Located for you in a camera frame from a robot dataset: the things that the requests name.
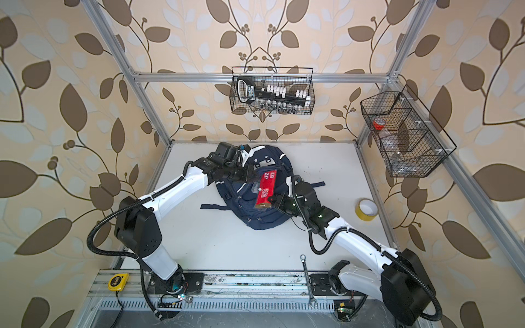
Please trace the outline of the red book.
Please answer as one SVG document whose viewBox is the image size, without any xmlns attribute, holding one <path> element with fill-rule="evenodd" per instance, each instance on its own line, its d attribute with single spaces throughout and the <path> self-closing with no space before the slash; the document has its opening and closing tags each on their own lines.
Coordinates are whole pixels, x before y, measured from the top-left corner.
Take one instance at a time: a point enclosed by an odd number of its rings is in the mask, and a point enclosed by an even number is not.
<svg viewBox="0 0 525 328">
<path fill-rule="evenodd" d="M 256 199 L 256 209 L 267 209 L 272 206 L 269 198 L 274 194 L 276 177 L 276 170 L 270 170 L 262 174 Z"/>
</svg>

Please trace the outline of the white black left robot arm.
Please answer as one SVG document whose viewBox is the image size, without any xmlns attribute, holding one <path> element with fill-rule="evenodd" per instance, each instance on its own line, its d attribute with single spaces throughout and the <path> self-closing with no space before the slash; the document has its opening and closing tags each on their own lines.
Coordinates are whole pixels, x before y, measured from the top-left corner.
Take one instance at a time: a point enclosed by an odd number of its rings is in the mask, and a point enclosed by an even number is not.
<svg viewBox="0 0 525 328">
<path fill-rule="evenodd" d="M 232 180 L 247 183 L 256 174 L 247 164 L 253 155 L 247 144 L 234 146 L 221 142 L 207 157 L 187 161 L 182 173 L 163 187 L 134 200 L 106 216 L 88 233 L 86 245 L 97 255 L 132 258 L 139 263 L 140 273 L 146 271 L 165 284 L 165 292 L 179 294 L 183 289 L 183 269 L 164 247 L 161 220 L 181 202 L 210 184 Z M 126 251 L 102 250 L 94 243 L 98 231 L 112 219 L 116 220 L 116 236 Z"/>
</svg>

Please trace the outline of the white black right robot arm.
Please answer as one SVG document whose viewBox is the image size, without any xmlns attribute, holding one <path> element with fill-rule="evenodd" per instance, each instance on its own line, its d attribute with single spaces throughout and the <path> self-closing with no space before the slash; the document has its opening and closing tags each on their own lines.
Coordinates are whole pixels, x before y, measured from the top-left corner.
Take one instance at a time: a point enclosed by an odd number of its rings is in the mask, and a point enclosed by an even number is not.
<svg viewBox="0 0 525 328">
<path fill-rule="evenodd" d="M 443 309 L 420 258 L 411 250 L 388 247 L 353 228 L 336 211 L 322 205 L 314 187 L 300 176 L 287 180 L 288 191 L 273 194 L 269 203 L 306 225 L 314 254 L 325 254 L 336 243 L 354 255 L 365 268 L 349 261 L 334 266 L 333 291 L 339 287 L 381 299 L 389 312 L 404 325 L 419 318 L 439 322 Z"/>
</svg>

